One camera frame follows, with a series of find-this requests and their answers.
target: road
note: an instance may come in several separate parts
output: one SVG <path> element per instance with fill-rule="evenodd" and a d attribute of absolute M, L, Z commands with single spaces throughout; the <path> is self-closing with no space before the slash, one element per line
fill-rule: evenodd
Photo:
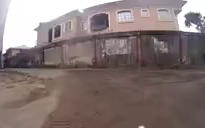
<path fill-rule="evenodd" d="M 203 70 L 17 71 L 0 73 L 0 128 L 205 128 Z"/>

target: two-story building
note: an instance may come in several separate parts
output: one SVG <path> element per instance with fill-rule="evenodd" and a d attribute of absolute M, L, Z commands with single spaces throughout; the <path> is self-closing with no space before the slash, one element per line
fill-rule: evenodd
<path fill-rule="evenodd" d="M 182 0 L 122 0 L 86 8 L 83 12 L 75 10 L 52 21 L 40 23 L 35 29 L 37 46 L 104 33 L 178 31 L 177 16 L 185 3 Z M 59 59 L 64 61 L 64 57 L 56 59 L 49 51 L 55 54 L 52 49 L 45 51 L 45 63 L 47 60 L 48 64 L 55 64 L 55 60 Z"/>

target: wet ground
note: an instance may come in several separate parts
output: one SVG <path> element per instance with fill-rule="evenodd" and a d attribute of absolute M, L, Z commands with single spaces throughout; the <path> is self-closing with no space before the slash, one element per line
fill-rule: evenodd
<path fill-rule="evenodd" d="M 205 128 L 203 70 L 18 70 L 0 73 L 5 128 Z"/>

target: concrete wall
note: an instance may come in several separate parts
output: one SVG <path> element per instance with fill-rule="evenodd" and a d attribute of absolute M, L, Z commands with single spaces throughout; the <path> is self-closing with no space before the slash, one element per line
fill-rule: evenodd
<path fill-rule="evenodd" d="M 94 57 L 93 41 L 64 44 L 63 48 L 66 65 L 92 65 Z"/>
<path fill-rule="evenodd" d="M 62 47 L 49 48 L 44 50 L 45 65 L 60 65 L 63 63 Z"/>

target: window frame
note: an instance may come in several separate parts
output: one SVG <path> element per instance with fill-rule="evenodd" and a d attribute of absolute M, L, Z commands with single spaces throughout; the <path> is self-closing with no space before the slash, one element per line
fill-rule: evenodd
<path fill-rule="evenodd" d="M 88 23 L 87 23 L 87 22 L 84 22 L 84 21 L 81 22 L 81 30 L 82 30 L 82 31 L 88 31 Z"/>
<path fill-rule="evenodd" d="M 143 10 L 147 10 L 147 16 L 142 15 L 143 14 Z M 141 17 L 143 17 L 143 18 L 150 17 L 150 10 L 149 10 L 149 8 L 142 8 L 142 9 L 140 9 L 140 13 L 141 13 Z"/>
<path fill-rule="evenodd" d="M 124 12 L 124 11 L 130 11 L 130 12 L 131 12 L 133 21 L 121 21 L 121 22 L 119 21 L 118 13 L 119 13 L 119 12 Z M 117 10 L 117 11 L 116 11 L 116 17 L 117 17 L 117 22 L 118 22 L 118 23 L 134 23 L 134 21 L 135 21 L 135 19 L 134 19 L 134 12 L 133 12 L 132 9 L 121 9 L 121 10 Z"/>
<path fill-rule="evenodd" d="M 55 28 L 56 28 L 57 26 L 60 26 L 60 27 L 61 27 L 60 36 L 59 36 L 59 37 L 55 37 Z M 62 38 L 62 24 L 55 25 L 55 26 L 53 27 L 52 34 L 53 34 L 53 36 L 52 36 L 52 41 L 58 40 L 58 39 Z"/>
<path fill-rule="evenodd" d="M 66 31 L 66 24 L 68 23 L 68 22 L 71 22 L 71 29 L 70 29 L 70 31 Z M 63 31 L 62 32 L 64 32 L 64 33 L 68 33 L 68 32 L 72 32 L 73 31 L 73 21 L 72 20 L 67 20 L 67 21 L 65 21 L 64 23 L 63 23 Z"/>
<path fill-rule="evenodd" d="M 108 29 L 108 31 L 111 30 L 111 15 L 110 15 L 110 12 L 98 12 L 98 13 L 94 13 L 94 14 L 88 16 L 88 23 L 87 23 L 87 25 L 88 25 L 88 32 L 89 33 L 94 33 L 94 31 L 91 31 L 91 18 L 93 16 L 95 16 L 95 15 L 103 14 L 103 13 L 108 15 L 109 27 L 107 29 Z"/>
<path fill-rule="evenodd" d="M 169 12 L 170 19 L 167 20 L 167 19 L 162 19 L 161 18 L 160 13 L 159 13 L 159 10 L 161 10 L 161 9 L 165 9 L 165 10 L 167 10 Z M 169 8 L 157 8 L 157 13 L 158 13 L 158 20 L 159 21 L 173 21 L 173 16 L 172 16 L 171 10 Z"/>

